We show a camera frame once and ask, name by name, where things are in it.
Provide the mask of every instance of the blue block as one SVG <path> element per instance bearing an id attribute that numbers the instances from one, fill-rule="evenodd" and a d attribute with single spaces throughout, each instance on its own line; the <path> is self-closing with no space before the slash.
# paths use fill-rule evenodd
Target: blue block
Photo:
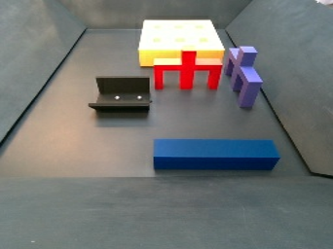
<path id="1" fill-rule="evenodd" d="M 227 55 L 227 59 L 226 59 L 226 65 L 224 65 L 224 69 L 223 69 L 223 73 L 224 75 L 231 76 L 233 74 L 233 70 L 234 70 L 234 66 L 237 64 L 237 54 L 238 54 L 239 49 L 229 49 L 229 55 Z"/>
<path id="2" fill-rule="evenodd" d="M 154 140 L 155 169 L 271 170 L 278 160 L 271 140 Z"/>
<path id="3" fill-rule="evenodd" d="M 239 47 L 239 52 L 237 54 L 237 64 L 239 66 L 254 66 L 257 50 L 254 47 Z"/>
<path id="4" fill-rule="evenodd" d="M 230 85 L 234 91 L 238 91 L 243 87 L 243 81 L 241 78 L 241 67 L 235 67 L 233 70 L 231 78 L 230 78 Z"/>
<path id="5" fill-rule="evenodd" d="M 255 103 L 257 96 L 262 87 L 262 78 L 254 67 L 241 67 L 241 93 L 238 97 L 238 105 L 242 108 L 251 108 Z"/>

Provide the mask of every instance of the rectangular blue block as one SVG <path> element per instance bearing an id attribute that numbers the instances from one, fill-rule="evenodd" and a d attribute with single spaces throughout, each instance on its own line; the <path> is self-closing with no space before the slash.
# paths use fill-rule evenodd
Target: rectangular blue block
<path id="1" fill-rule="evenodd" d="M 262 84 L 262 78 L 254 67 L 241 66 L 239 74 L 246 83 Z"/>
<path id="2" fill-rule="evenodd" d="M 278 160 L 271 140 L 154 140 L 155 169 L 271 170 Z"/>
<path id="3" fill-rule="evenodd" d="M 231 59 L 234 64 L 235 64 L 235 61 L 237 61 L 238 52 L 239 52 L 239 49 L 237 49 L 237 48 L 230 48 L 229 49 L 229 59 Z"/>
<path id="4" fill-rule="evenodd" d="M 239 52 L 237 54 L 237 61 L 239 66 L 254 66 L 257 50 L 254 47 L 239 47 Z"/>

